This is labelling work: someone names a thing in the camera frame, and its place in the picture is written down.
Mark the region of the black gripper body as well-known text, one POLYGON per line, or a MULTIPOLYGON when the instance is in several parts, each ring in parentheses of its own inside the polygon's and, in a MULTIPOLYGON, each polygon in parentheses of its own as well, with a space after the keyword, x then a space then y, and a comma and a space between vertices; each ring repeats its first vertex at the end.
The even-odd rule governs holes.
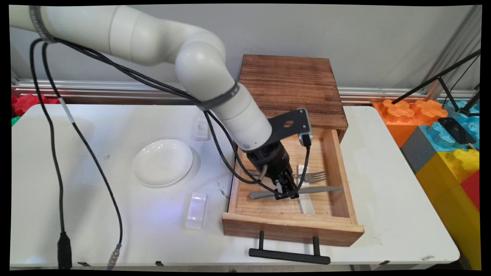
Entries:
POLYGON ((267 166, 265 177, 272 182, 294 182, 289 155, 280 141, 246 152, 246 156, 260 172, 263 171, 264 166, 267 166))

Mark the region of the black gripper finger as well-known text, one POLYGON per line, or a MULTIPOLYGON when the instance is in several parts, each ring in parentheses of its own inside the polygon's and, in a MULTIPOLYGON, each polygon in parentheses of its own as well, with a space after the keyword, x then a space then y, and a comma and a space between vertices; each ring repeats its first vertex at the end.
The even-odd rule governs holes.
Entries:
POLYGON ((285 171, 285 194, 290 198, 290 199, 297 199, 299 198, 298 192, 294 191, 297 189, 296 186, 296 181, 292 175, 291 171, 285 171))
POLYGON ((288 187, 288 178, 278 178, 275 180, 275 186, 276 186, 276 194, 275 194, 275 199, 280 200, 280 199, 287 199, 288 192, 289 192, 289 187, 288 187))

